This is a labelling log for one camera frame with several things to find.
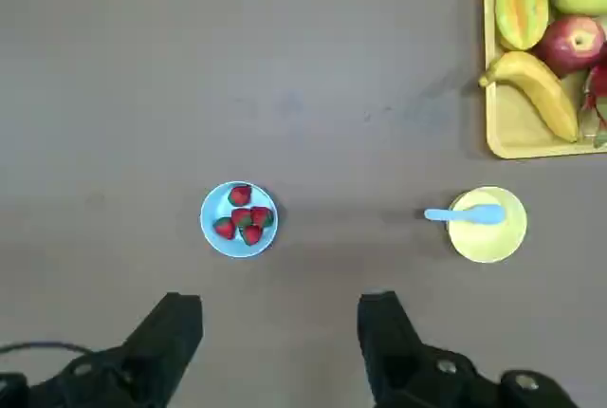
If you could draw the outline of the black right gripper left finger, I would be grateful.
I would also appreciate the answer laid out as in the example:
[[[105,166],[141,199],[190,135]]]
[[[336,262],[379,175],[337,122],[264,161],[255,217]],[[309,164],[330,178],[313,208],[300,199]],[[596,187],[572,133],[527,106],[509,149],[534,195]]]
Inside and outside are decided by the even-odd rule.
[[[15,351],[59,349],[77,358],[31,385],[25,374],[1,374],[3,407],[166,407],[203,339],[198,295],[167,293],[120,345],[100,351],[67,342],[10,343]]]

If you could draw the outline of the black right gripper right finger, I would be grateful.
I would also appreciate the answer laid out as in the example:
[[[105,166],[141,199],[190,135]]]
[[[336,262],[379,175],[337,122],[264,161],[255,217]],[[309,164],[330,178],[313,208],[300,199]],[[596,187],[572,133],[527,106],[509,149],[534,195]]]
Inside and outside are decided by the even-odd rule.
[[[423,343],[392,291],[359,298],[358,338],[376,407],[574,407],[546,375],[483,377],[466,356]]]

